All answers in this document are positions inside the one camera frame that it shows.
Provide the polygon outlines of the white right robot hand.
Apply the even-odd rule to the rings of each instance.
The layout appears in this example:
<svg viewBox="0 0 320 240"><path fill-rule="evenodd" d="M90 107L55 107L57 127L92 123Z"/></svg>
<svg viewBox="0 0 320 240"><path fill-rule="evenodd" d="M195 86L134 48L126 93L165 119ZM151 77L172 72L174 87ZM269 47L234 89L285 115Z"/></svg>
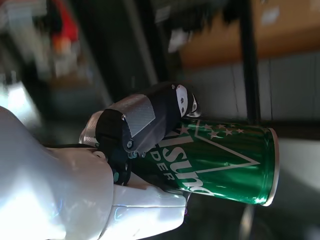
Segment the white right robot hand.
<svg viewBox="0 0 320 240"><path fill-rule="evenodd" d="M164 82L89 119L79 142L45 147L0 109L0 237L3 240L139 240L178 228L186 197L132 173L183 117L195 95Z"/></svg>

